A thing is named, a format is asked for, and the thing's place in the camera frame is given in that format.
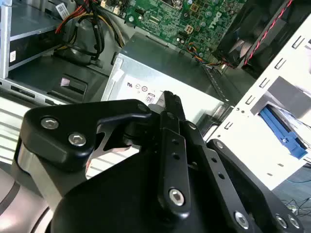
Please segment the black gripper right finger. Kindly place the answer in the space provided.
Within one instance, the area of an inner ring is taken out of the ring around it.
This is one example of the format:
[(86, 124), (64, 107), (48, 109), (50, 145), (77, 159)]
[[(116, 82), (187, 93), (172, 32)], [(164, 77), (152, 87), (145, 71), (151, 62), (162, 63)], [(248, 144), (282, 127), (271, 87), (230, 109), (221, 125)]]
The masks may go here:
[(219, 213), (213, 233), (302, 233), (304, 227), (220, 140), (203, 141), (199, 129), (185, 119), (181, 99), (171, 94), (171, 112), (178, 118), (189, 158), (210, 181)]

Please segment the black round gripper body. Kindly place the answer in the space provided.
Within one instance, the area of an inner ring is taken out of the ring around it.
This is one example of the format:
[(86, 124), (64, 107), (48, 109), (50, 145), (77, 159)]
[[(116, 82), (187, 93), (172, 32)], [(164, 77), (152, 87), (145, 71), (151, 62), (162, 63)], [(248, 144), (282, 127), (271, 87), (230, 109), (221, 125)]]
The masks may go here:
[(157, 200), (159, 158), (133, 155), (69, 191), (51, 223), (53, 233), (232, 233), (207, 174), (188, 169), (191, 209), (172, 220)]

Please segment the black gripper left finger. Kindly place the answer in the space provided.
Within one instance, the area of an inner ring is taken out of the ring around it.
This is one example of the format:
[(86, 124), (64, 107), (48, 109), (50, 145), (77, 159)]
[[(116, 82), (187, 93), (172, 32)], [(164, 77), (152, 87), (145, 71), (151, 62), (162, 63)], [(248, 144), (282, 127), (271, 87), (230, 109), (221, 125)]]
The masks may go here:
[(159, 158), (157, 200), (169, 218), (190, 214), (186, 140), (164, 91), (151, 110), (139, 100), (34, 108), (24, 117), (15, 155), (50, 207), (78, 185), (133, 155)]

